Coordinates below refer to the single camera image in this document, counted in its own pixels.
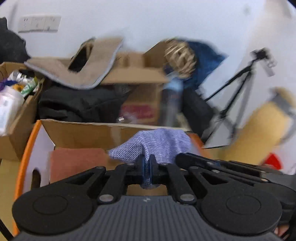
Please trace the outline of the person's hand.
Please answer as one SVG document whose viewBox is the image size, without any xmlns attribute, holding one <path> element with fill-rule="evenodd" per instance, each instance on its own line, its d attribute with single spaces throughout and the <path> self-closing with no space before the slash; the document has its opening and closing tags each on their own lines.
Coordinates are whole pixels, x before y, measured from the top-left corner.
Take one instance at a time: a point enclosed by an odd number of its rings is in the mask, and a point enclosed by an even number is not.
<svg viewBox="0 0 296 241">
<path fill-rule="evenodd" d="M 285 232 L 289 229 L 289 225 L 282 225 L 278 226 L 275 230 L 274 233 L 278 236 L 281 237 L 282 235 L 285 234 Z"/>
</svg>

